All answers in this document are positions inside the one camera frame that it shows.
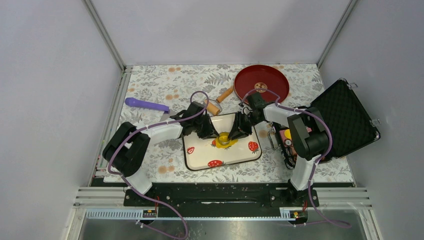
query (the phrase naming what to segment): gray wall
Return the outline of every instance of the gray wall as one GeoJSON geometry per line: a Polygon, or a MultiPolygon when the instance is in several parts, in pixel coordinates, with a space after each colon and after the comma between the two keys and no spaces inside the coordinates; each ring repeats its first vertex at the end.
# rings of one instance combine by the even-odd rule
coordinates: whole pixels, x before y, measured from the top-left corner
{"type": "Polygon", "coordinates": [[[57,240],[120,71],[80,0],[0,7],[0,239],[57,240]]]}
{"type": "Polygon", "coordinates": [[[127,64],[316,63],[349,0],[93,0],[127,64]]]}
{"type": "Polygon", "coordinates": [[[385,240],[422,239],[424,215],[424,1],[361,1],[321,69],[340,77],[371,117],[381,140],[348,156],[366,186],[385,240]]]}

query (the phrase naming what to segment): floral tablecloth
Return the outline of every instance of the floral tablecloth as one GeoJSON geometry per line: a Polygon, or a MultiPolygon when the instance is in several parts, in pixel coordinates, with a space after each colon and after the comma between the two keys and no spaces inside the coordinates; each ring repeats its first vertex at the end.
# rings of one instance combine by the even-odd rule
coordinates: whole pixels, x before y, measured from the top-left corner
{"type": "MultiPolygon", "coordinates": [[[[210,98],[221,95],[233,85],[237,73],[246,64],[212,65],[139,65],[134,66],[126,98],[160,103],[176,112],[186,109],[193,92],[202,90],[210,98]]],[[[290,91],[283,105],[296,107],[308,105],[324,91],[320,73],[315,64],[270,65],[281,71],[288,79],[290,91]]],[[[203,102],[202,94],[194,100],[203,102]]],[[[240,100],[233,92],[222,103],[220,114],[239,110],[240,100]]],[[[163,112],[123,105],[119,124],[130,122],[138,128],[159,122],[163,112]]],[[[272,150],[268,140],[270,125],[258,124],[256,132],[262,148],[260,159],[240,164],[191,171],[184,160],[182,139],[172,139],[150,146],[142,169],[152,182],[285,182],[292,171],[287,169],[283,157],[272,150]]],[[[117,175],[105,174],[105,182],[121,182],[117,175]]],[[[353,177],[346,158],[320,164],[314,176],[315,182],[352,182],[353,177]]]]}

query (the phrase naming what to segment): wooden handle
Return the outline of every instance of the wooden handle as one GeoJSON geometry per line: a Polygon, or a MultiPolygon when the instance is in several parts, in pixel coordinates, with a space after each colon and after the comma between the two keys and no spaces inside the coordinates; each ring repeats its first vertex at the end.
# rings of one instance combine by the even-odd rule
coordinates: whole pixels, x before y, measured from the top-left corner
{"type": "Polygon", "coordinates": [[[226,98],[226,97],[228,97],[232,92],[234,91],[234,88],[233,87],[230,87],[230,88],[228,88],[223,94],[221,94],[221,96],[219,96],[219,97],[217,97],[216,98],[216,101],[218,102],[218,103],[221,103],[222,101],[224,101],[224,99],[226,98]]]}
{"type": "Polygon", "coordinates": [[[209,113],[211,113],[214,116],[218,115],[221,112],[221,110],[217,108],[217,106],[213,105],[211,102],[209,102],[206,109],[209,113]]]}

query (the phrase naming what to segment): white plate with strawberry print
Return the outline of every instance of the white plate with strawberry print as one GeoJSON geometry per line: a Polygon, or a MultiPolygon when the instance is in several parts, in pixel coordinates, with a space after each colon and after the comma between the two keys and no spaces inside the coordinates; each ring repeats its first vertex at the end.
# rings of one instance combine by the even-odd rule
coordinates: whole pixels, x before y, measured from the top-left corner
{"type": "MultiPolygon", "coordinates": [[[[234,117],[235,114],[230,113],[212,116],[210,119],[218,133],[229,133],[234,117]]],[[[254,127],[250,136],[231,142],[229,147],[219,148],[215,139],[200,139],[195,132],[183,137],[182,142],[185,164],[192,171],[257,160],[262,154],[254,127]]]]}

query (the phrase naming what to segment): black metal base plate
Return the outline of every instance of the black metal base plate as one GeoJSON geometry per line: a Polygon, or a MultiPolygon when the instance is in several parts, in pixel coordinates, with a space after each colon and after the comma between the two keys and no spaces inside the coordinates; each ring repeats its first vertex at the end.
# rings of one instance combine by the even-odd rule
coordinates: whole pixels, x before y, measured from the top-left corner
{"type": "MultiPolygon", "coordinates": [[[[159,197],[176,208],[183,217],[280,217],[280,207],[302,208],[304,203],[303,199],[294,203],[285,202],[285,190],[276,188],[287,186],[286,183],[154,183],[146,196],[159,197]]],[[[312,195],[317,196],[317,192],[313,190],[312,195]]],[[[319,206],[318,198],[314,203],[319,206]]],[[[155,204],[129,189],[125,192],[123,205],[154,207],[155,204]]],[[[159,217],[177,217],[168,207],[158,207],[159,217]]]]}
{"type": "MultiPolygon", "coordinates": [[[[307,202],[308,206],[312,206],[311,201],[309,199],[309,195],[305,195],[304,197],[298,198],[295,201],[287,201],[284,196],[285,190],[273,189],[269,191],[270,195],[270,205],[272,207],[303,207],[304,202],[307,202]]],[[[312,194],[312,200],[316,207],[320,206],[320,202],[318,200],[317,191],[313,190],[310,192],[312,194]]]]}

